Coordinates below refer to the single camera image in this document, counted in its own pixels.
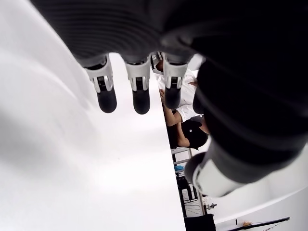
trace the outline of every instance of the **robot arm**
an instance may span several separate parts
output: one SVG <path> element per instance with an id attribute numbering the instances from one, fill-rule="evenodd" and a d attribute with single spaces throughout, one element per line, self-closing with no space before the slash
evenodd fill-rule
<path id="1" fill-rule="evenodd" d="M 193 106 L 213 141 L 186 166 L 203 194 L 223 196 L 289 165 L 308 140 L 307 3 L 32 0 L 86 68 L 105 112 L 116 108 L 109 52 L 126 62 L 139 114 L 150 108 L 149 59 L 163 51 L 166 105 L 187 63 L 206 57 Z M 219 177 L 211 179 L 211 172 Z"/>

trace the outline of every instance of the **desk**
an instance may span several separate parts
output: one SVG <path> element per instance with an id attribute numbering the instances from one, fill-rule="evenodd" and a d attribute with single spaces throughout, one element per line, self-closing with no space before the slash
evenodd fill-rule
<path id="1" fill-rule="evenodd" d="M 118 105 L 105 114 L 28 1 L 1 2 L 0 15 L 0 230 L 184 231 L 155 78 L 139 115 L 111 54 Z"/>

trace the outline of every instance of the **white shirt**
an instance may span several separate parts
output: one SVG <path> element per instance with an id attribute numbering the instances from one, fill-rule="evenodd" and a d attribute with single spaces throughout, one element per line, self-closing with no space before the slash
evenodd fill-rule
<path id="1" fill-rule="evenodd" d="M 159 89 L 165 89 L 165 77 L 163 75 L 154 74 L 157 80 L 157 84 Z M 179 107 L 177 111 L 182 117 L 182 121 L 186 120 L 198 115 L 193 110 L 193 98 L 196 92 L 196 87 L 192 84 L 188 84 L 191 82 L 195 82 L 197 78 L 193 75 L 192 71 L 187 69 L 186 74 L 184 76 L 183 85 L 181 87 L 181 99 Z"/>

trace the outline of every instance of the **person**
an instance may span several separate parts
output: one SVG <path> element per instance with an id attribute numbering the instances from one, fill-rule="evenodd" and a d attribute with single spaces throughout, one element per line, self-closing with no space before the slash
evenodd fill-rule
<path id="1" fill-rule="evenodd" d="M 202 122 L 191 119 L 177 123 L 171 127 L 167 126 L 170 148 L 187 147 L 198 150 L 208 139 L 208 130 L 204 119 Z"/>
<path id="2" fill-rule="evenodd" d="M 163 60 L 161 60 L 157 65 L 156 69 L 163 72 Z M 163 75 L 154 74 L 157 80 L 158 87 L 160 89 L 160 95 L 161 97 L 165 97 L 165 78 Z M 197 78 L 193 75 L 192 71 L 187 69 L 183 85 L 181 87 L 181 98 L 180 98 L 180 104 L 179 107 L 176 109 L 175 113 L 172 112 L 167 107 L 164 107 L 164 114 L 166 119 L 166 125 L 167 126 L 173 126 L 180 122 L 185 122 L 189 120 L 190 118 L 198 115 L 193 110 L 193 98 L 194 94 L 196 92 L 197 87 Z"/>

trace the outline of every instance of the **black fingertip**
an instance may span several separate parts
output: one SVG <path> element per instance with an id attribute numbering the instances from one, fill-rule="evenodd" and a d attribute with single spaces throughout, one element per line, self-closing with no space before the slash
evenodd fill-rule
<path id="1" fill-rule="evenodd" d="M 146 114 L 150 109 L 149 90 L 133 91 L 133 103 L 135 111 L 140 114 Z"/>
<path id="2" fill-rule="evenodd" d="M 180 104 L 181 89 L 165 88 L 165 104 L 167 108 L 177 109 Z"/>
<path id="3" fill-rule="evenodd" d="M 98 104 L 101 110 L 105 113 L 112 113 L 116 109 L 116 93 L 115 88 L 112 87 L 111 91 L 101 91 L 97 93 Z"/>

